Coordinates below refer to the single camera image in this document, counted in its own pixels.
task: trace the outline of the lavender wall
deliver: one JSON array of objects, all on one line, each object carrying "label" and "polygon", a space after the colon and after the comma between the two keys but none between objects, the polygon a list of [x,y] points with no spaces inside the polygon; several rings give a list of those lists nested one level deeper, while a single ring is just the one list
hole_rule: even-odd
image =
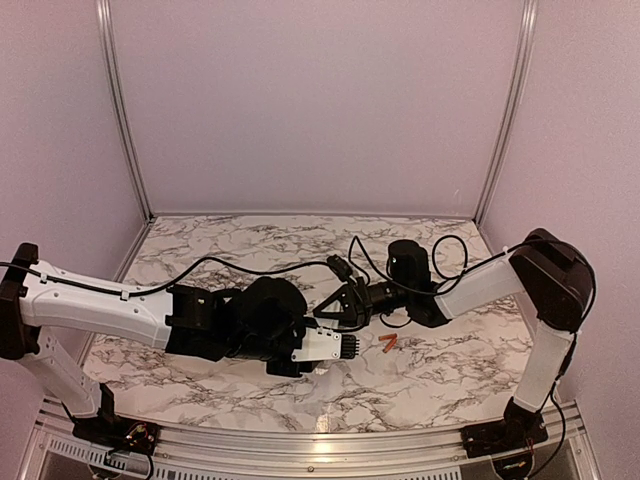
[{"label": "lavender wall", "polygon": [[112,4],[155,211],[473,215],[522,2]]},{"label": "lavender wall", "polygon": [[543,0],[529,81],[485,228],[579,246],[600,294],[564,382],[606,479],[635,479],[640,398],[640,4]]},{"label": "lavender wall", "polygon": [[[0,259],[31,241],[48,261],[110,278],[142,220],[109,100],[95,4],[3,2],[0,44]],[[73,351],[79,338],[62,340]],[[16,476],[41,395],[21,367],[0,362],[0,478]]]}]

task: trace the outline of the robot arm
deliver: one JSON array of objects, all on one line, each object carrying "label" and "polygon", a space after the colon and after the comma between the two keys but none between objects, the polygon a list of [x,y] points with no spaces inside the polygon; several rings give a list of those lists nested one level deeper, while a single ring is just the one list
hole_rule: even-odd
[{"label": "robot arm", "polygon": [[[527,294],[538,313],[534,344],[522,379],[500,422],[465,427],[469,457],[523,448],[547,439],[540,413],[552,387],[564,374],[576,346],[595,278],[584,257],[543,229],[460,278],[431,281],[427,252],[410,240],[389,245],[385,282],[345,284],[314,311],[341,324],[367,325],[372,315],[405,308],[409,317],[435,328],[500,298]],[[338,312],[327,311],[327,307]]]},{"label": "robot arm", "polygon": [[[146,293],[143,287],[69,274],[38,262],[37,254],[35,245],[23,244],[12,264],[37,264],[39,276],[9,268],[0,284],[0,357],[20,361],[65,403],[80,438],[118,446],[135,421],[115,415],[113,394],[82,372],[58,345],[51,326],[117,335],[212,361],[258,359],[266,362],[267,373],[293,377],[312,371],[321,360],[357,354],[353,335],[305,317],[304,297],[284,279],[261,277],[243,291],[175,285]],[[391,278],[385,282],[365,285],[339,257],[328,263],[346,283],[314,316],[337,320],[341,329],[365,327],[372,315],[397,308],[434,328],[494,300],[526,293],[539,324],[522,380],[502,421],[465,427],[462,435],[470,457],[546,440],[540,410],[568,367],[593,290],[593,272],[579,253],[539,229],[508,255],[443,284],[431,281],[427,252],[410,240],[389,246]],[[335,304],[340,311],[325,310]],[[149,438],[157,435],[147,433],[145,442],[128,448],[152,453]]]}]

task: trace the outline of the orange object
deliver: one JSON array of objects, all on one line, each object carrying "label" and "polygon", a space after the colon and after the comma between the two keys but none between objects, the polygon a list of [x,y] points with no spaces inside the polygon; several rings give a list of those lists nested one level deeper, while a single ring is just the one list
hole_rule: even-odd
[{"label": "orange object", "polygon": [[387,344],[387,346],[384,347],[383,352],[388,353],[389,350],[393,348],[393,346],[396,344],[397,341],[398,341],[398,336],[396,335],[396,338],[392,338],[391,341]]},{"label": "orange object", "polygon": [[384,342],[385,340],[393,340],[394,338],[398,338],[397,333],[392,333],[390,335],[382,335],[381,337],[378,337],[378,340],[380,342]]}]

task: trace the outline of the white marble surface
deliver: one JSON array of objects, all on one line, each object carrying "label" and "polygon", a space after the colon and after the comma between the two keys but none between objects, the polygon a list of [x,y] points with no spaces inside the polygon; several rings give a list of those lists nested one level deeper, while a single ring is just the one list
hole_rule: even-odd
[{"label": "white marble surface", "polygon": [[[358,234],[384,266],[387,245],[398,238],[430,251],[455,233],[469,246],[471,263],[488,250],[472,222],[352,217],[163,217],[138,254],[128,281],[151,284],[174,277],[206,254],[220,254],[254,269],[345,255]],[[438,256],[445,274],[460,268],[455,242]],[[340,282],[328,269],[286,275],[301,288],[309,308]],[[246,286],[253,277],[209,263],[184,283],[210,289]],[[388,321],[402,323],[403,313]],[[515,303],[505,299],[450,324],[428,329],[411,324],[398,344],[382,352],[378,336],[390,333],[377,318],[357,335],[354,360],[321,364],[301,379],[269,376],[256,361],[218,363],[166,355],[144,345],[100,337],[85,370],[107,382],[119,412],[153,420],[222,428],[364,432],[440,426],[502,414],[524,370],[530,338]]]}]

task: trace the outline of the black cable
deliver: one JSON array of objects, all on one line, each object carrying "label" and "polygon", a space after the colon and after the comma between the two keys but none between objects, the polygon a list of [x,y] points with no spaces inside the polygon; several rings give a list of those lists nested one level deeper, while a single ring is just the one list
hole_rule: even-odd
[{"label": "black cable", "polygon": [[555,390],[556,390],[556,385],[557,385],[557,383],[554,383],[553,387],[551,387],[551,392],[549,394],[549,398],[551,399],[551,403],[553,403],[553,406],[556,407],[556,409],[558,410],[558,413],[560,414],[560,418],[562,419],[562,435],[560,436],[560,442],[558,443],[558,446],[553,451],[553,453],[549,456],[549,458],[547,458],[547,460],[542,465],[540,465],[540,468],[538,468],[535,472],[533,472],[531,475],[529,475],[527,477],[528,479],[531,479],[531,478],[537,476],[542,470],[544,470],[547,467],[547,465],[549,465],[551,463],[551,461],[554,458],[556,458],[558,456],[558,453],[560,453],[560,450],[562,449],[562,445],[564,444],[565,438],[567,436],[567,419],[564,416],[564,412],[562,411],[562,408],[560,407],[560,405],[558,405],[558,402],[553,397],[553,395],[555,393]]},{"label": "black cable", "polygon": [[[371,256],[369,255],[369,253],[367,252],[366,248],[364,247],[364,245],[362,244],[362,241],[358,238],[358,236],[356,235],[355,237],[353,237],[353,241],[356,242],[358,244],[358,246],[360,247],[360,250],[362,250],[362,253],[364,254],[364,257],[367,259],[367,262],[369,262],[369,265],[371,265],[371,268],[384,280],[392,283],[393,285],[396,285],[397,287],[400,287],[404,290],[406,290],[407,292],[411,292],[411,293],[415,293],[417,295],[424,295],[427,297],[438,297],[440,295],[445,295],[449,292],[451,292],[455,287],[458,286],[458,284],[460,283],[460,281],[462,280],[462,278],[468,274],[469,272],[472,272],[473,270],[476,270],[477,268],[482,267],[483,265],[486,265],[490,262],[492,262],[493,260],[496,260],[500,257],[503,257],[511,252],[513,252],[514,250],[520,248],[520,247],[524,247],[527,245],[536,245],[536,244],[548,244],[548,245],[562,245],[566,248],[569,248],[570,250],[572,250],[576,256],[585,264],[585,266],[587,267],[587,270],[589,271],[589,276],[591,277],[591,286],[592,286],[592,292],[591,292],[591,297],[589,299],[589,303],[587,304],[587,307],[584,310],[584,313],[582,314],[582,320],[584,320],[585,318],[587,318],[587,316],[589,315],[589,313],[591,312],[593,305],[595,303],[595,299],[596,299],[596,290],[597,290],[597,284],[596,284],[596,273],[595,270],[593,269],[593,266],[589,263],[589,261],[586,259],[586,257],[580,252],[580,250],[578,250],[576,247],[574,247],[573,245],[571,245],[570,243],[567,242],[563,242],[562,240],[551,240],[551,239],[544,239],[544,238],[539,238],[539,239],[532,239],[532,240],[525,240],[522,243],[519,243],[517,245],[514,245],[512,247],[510,247],[509,249],[507,249],[506,251],[502,251],[490,258],[487,258],[483,261],[481,261],[480,263],[473,265],[472,267],[468,267],[466,265],[466,262],[468,261],[468,250],[467,250],[467,246],[464,243],[464,241],[458,237],[457,240],[460,241],[461,245],[463,245],[463,250],[465,252],[465,265],[463,265],[463,269],[460,272],[460,274],[457,277],[451,277],[451,280],[455,280],[453,281],[453,283],[447,287],[445,290],[442,291],[438,291],[438,292],[423,292],[421,290],[415,290],[413,288],[409,288],[405,285],[402,285],[401,283],[396,282],[395,280],[393,280],[392,278],[390,278],[389,276],[385,275],[384,273],[382,273],[380,271],[380,269],[375,265],[375,263],[373,262],[373,260],[371,259]],[[434,247],[436,247],[438,245],[439,241],[436,242],[436,244],[434,244]],[[435,258],[435,248],[432,249],[431,251],[431,257],[432,259]],[[434,267],[435,270],[437,272],[439,272],[439,269],[437,268],[437,266],[434,263]]]},{"label": "black cable", "polygon": [[356,262],[354,262],[354,261],[351,259],[351,254],[352,254],[352,252],[353,252],[353,245],[354,245],[355,243],[356,243],[356,237],[353,237],[353,238],[351,239],[351,243],[349,244],[349,252],[347,253],[347,260],[349,260],[349,263],[350,263],[351,265],[353,265],[353,267],[354,267],[356,270],[358,270],[358,271],[359,271],[360,273],[362,273],[365,277],[367,277],[367,281],[366,281],[365,285],[369,285],[369,284],[371,283],[371,277],[369,276],[369,273],[368,273],[364,268],[362,268],[360,265],[358,265]]},{"label": "black cable", "polygon": [[381,313],[381,314],[380,314],[380,321],[382,322],[382,324],[383,324],[385,327],[388,327],[388,328],[403,328],[403,327],[406,327],[407,325],[409,325],[409,324],[413,321],[413,320],[409,319],[408,321],[406,321],[406,322],[405,322],[405,323],[403,323],[402,325],[393,325],[393,324],[391,324],[391,323],[387,323],[387,322],[385,321],[385,319],[383,318],[383,316],[384,316],[384,315],[385,315],[384,313]]},{"label": "black cable", "polygon": [[[172,280],[169,280],[168,282],[165,282],[161,285],[155,286],[153,288],[150,288],[148,290],[140,290],[140,291],[133,291],[129,293],[129,297],[143,297],[146,295],[152,295],[154,293],[158,293],[158,292],[162,292],[164,290],[166,290],[167,288],[170,288],[172,286],[174,286],[175,284],[177,284],[178,282],[180,282],[181,280],[183,280],[187,275],[189,275],[193,270],[195,270],[198,266],[200,266],[200,264],[204,263],[204,262],[217,262],[221,265],[224,265],[227,268],[233,269],[233,270],[238,270],[240,272],[243,273],[247,273],[249,275],[279,275],[282,273],[287,273],[287,272],[292,272],[294,270],[298,270],[300,268],[306,268],[306,267],[311,267],[311,266],[316,266],[316,265],[321,265],[321,266],[325,266],[329,269],[331,269],[331,267],[329,266],[329,264],[327,262],[320,262],[320,261],[311,261],[311,262],[303,262],[303,263],[299,263],[296,265],[292,265],[290,267],[285,267],[285,268],[280,268],[278,270],[270,270],[270,271],[260,271],[260,270],[251,270],[248,268],[244,268],[244,267],[240,267],[238,265],[234,265],[231,262],[227,262],[226,260],[222,260],[221,258],[218,257],[214,257],[211,255],[207,255],[204,257],[199,258],[198,260],[196,260],[195,262],[193,262],[189,268],[187,268],[186,270],[184,270],[180,275],[178,275],[177,277],[175,277]],[[31,275],[35,275],[36,277],[39,278],[43,278],[43,273],[42,272],[38,272],[37,270],[33,270],[31,268],[26,268],[23,267],[21,265],[16,265],[10,262],[0,262],[0,267],[4,267],[4,268],[15,268],[17,270],[21,270],[23,272],[27,272]],[[57,277],[57,276],[53,276],[53,275],[46,275],[47,281],[51,281],[54,283],[60,283],[63,285],[68,285],[71,287],[76,287],[76,288],[81,288],[83,290],[89,290],[91,292],[95,292],[95,293],[102,293],[105,295],[116,295],[118,297],[122,296],[122,291],[120,290],[113,290],[110,288],[103,288],[103,287],[97,287],[95,285],[89,285],[86,283],[82,283],[82,282],[76,282],[74,280],[69,280],[68,278],[61,278],[61,277]]]},{"label": "black cable", "polygon": [[[453,281],[453,284],[451,286],[447,287],[446,289],[444,289],[441,292],[423,292],[422,290],[415,290],[413,288],[407,287],[406,285],[402,285],[401,283],[396,282],[391,277],[389,277],[389,276],[385,275],[384,273],[382,273],[380,271],[380,269],[376,266],[376,264],[373,262],[373,260],[371,259],[371,256],[369,255],[369,252],[367,252],[367,249],[362,244],[362,241],[360,240],[360,238],[358,238],[358,236],[356,235],[355,237],[353,237],[353,239],[358,244],[358,246],[360,247],[360,250],[362,251],[362,253],[364,255],[364,258],[367,259],[367,262],[369,262],[369,265],[371,265],[371,268],[373,269],[374,272],[376,272],[381,278],[383,278],[387,282],[391,283],[392,285],[395,285],[397,287],[402,288],[403,290],[405,290],[407,292],[415,293],[417,295],[424,295],[426,297],[439,297],[440,295],[445,295],[445,294],[449,293],[451,290],[453,290],[454,288],[456,288],[458,286],[458,284],[460,283],[460,281],[462,280],[462,278],[464,277],[464,274],[466,272],[467,265],[465,264],[463,266],[462,272],[460,272],[460,274],[457,277],[455,277],[455,280]],[[465,260],[468,261],[467,246],[464,243],[463,243],[463,245],[464,245],[464,250],[467,252],[467,254],[465,255]]]},{"label": "black cable", "polygon": [[445,275],[440,271],[440,268],[438,268],[438,262],[436,262],[436,253],[438,251],[438,245],[440,245],[440,242],[444,240],[449,240],[450,238],[453,240],[456,240],[457,242],[460,243],[460,245],[462,245],[462,251],[464,253],[463,268],[466,270],[467,265],[469,264],[469,249],[467,248],[467,244],[465,243],[465,241],[462,238],[460,238],[458,235],[445,235],[444,237],[440,237],[438,240],[436,240],[436,243],[433,244],[433,248],[431,249],[431,262],[433,263],[433,269],[436,271],[438,275],[440,275],[441,278],[444,278],[445,280],[456,280],[461,275],[464,275],[465,270],[463,270],[458,275],[454,275],[453,277],[448,277],[447,275]]}]

